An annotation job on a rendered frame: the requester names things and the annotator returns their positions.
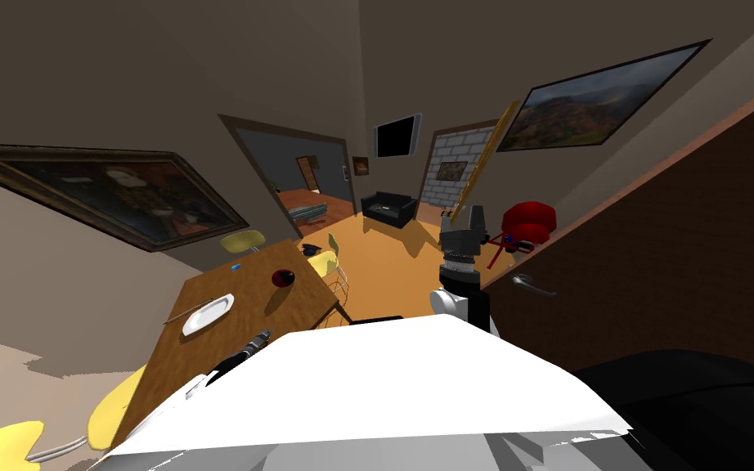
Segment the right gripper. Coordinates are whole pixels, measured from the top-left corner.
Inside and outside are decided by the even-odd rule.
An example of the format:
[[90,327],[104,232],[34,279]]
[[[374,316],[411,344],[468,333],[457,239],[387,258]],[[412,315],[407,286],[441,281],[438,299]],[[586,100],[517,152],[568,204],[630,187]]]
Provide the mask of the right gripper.
[[452,209],[441,212],[442,222],[439,241],[445,259],[473,261],[481,254],[481,247],[488,241],[488,234],[481,205],[472,205],[469,213],[469,229],[453,230]]

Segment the brown wooden table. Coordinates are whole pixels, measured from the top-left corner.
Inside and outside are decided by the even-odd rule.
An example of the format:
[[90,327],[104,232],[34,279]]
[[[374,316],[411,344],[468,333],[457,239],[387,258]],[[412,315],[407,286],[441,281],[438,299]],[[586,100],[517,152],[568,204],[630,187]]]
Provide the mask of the brown wooden table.
[[[169,317],[203,302],[233,294],[231,310],[191,336],[182,335],[183,322],[164,326],[136,392],[112,441],[118,446],[165,399],[198,374],[210,371],[264,330],[272,338],[313,326],[337,303],[325,280],[292,240],[267,246],[184,282]],[[295,282],[287,288],[272,284],[272,273],[289,269]]]

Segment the yellow wooden door leaf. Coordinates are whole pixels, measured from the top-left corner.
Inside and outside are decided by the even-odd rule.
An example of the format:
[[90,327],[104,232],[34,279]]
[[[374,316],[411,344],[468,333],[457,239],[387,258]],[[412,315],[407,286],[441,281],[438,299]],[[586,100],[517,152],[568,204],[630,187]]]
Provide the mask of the yellow wooden door leaf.
[[495,153],[498,143],[500,143],[501,138],[507,132],[510,124],[514,120],[515,115],[520,110],[521,105],[521,101],[513,101],[508,106],[504,114],[500,117],[500,120],[498,120],[496,126],[494,127],[491,135],[487,140],[484,149],[479,156],[478,162],[475,164],[473,172],[470,174],[467,180],[464,190],[460,194],[460,197],[455,204],[451,216],[449,217],[451,222],[456,221],[464,205],[466,205],[466,203],[468,202],[469,196],[472,194],[473,189],[476,186],[476,183],[481,176],[484,167],[486,166],[491,155]]

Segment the white plate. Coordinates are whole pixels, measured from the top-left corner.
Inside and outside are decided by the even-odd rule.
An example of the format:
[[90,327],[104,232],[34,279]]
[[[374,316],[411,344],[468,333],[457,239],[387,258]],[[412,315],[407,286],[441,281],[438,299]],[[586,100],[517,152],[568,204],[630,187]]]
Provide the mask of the white plate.
[[203,307],[191,313],[182,327],[183,336],[191,336],[214,323],[228,313],[235,302],[233,294],[226,294],[221,298],[214,299]]

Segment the black sofa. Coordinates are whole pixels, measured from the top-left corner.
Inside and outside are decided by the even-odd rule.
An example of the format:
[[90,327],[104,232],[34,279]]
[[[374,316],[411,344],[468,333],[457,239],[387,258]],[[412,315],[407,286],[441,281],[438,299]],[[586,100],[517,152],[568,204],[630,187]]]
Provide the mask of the black sofa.
[[364,216],[402,229],[415,216],[419,201],[409,195],[376,191],[361,198]]

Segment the silver knife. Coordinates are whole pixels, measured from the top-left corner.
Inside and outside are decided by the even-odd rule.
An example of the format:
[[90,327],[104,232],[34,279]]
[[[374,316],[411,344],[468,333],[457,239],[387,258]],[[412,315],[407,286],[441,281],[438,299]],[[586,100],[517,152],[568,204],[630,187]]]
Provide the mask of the silver knife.
[[183,311],[183,312],[180,312],[180,313],[178,313],[177,315],[175,315],[175,316],[172,316],[172,317],[168,318],[168,320],[167,320],[167,321],[165,321],[165,322],[163,323],[163,325],[167,325],[167,324],[169,324],[169,323],[171,323],[171,322],[174,322],[174,321],[176,321],[177,319],[181,318],[182,316],[185,316],[185,315],[188,315],[188,314],[190,314],[190,313],[192,313],[192,312],[195,312],[195,311],[197,311],[198,309],[200,309],[200,308],[202,308],[202,307],[204,307],[204,306],[208,305],[208,304],[209,304],[209,303],[211,303],[212,301],[213,301],[213,298],[208,298],[208,299],[204,300],[203,302],[200,302],[200,303],[196,304],[195,306],[193,306],[193,307],[190,307],[190,308],[186,309],[185,311]]

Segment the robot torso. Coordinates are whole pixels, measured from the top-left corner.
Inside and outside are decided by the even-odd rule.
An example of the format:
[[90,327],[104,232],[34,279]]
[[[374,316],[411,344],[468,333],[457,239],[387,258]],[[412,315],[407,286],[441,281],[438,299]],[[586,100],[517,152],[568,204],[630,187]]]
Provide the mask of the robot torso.
[[433,315],[285,334],[179,389],[96,471],[483,471],[494,435],[564,444],[629,431],[571,373]]

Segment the framed landscape painting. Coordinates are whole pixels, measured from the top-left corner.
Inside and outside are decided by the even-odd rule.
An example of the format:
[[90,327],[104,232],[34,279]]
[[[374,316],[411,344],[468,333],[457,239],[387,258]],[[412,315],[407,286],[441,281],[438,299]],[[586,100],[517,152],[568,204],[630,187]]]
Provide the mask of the framed landscape painting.
[[602,145],[709,42],[533,87],[496,152]]

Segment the dark framed portrait painting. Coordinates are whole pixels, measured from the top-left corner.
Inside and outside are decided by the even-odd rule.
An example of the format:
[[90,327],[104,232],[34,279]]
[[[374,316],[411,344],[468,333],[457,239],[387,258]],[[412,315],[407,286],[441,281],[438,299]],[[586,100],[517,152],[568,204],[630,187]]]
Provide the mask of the dark framed portrait painting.
[[0,145],[0,187],[147,252],[248,227],[173,152]]

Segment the dark brown door leaf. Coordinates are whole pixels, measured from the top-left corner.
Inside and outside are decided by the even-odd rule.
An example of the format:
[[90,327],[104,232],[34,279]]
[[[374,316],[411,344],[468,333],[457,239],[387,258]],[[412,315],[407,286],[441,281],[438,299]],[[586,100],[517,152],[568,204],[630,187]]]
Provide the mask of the dark brown door leaf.
[[503,340],[565,370],[687,349],[754,365],[754,99],[487,285]]

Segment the black wall television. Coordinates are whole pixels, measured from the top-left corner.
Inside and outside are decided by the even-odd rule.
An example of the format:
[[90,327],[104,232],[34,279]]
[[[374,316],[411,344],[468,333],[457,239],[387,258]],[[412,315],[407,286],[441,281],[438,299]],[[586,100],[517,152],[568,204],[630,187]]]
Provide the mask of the black wall television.
[[380,124],[373,129],[376,158],[413,155],[420,135],[422,114]]

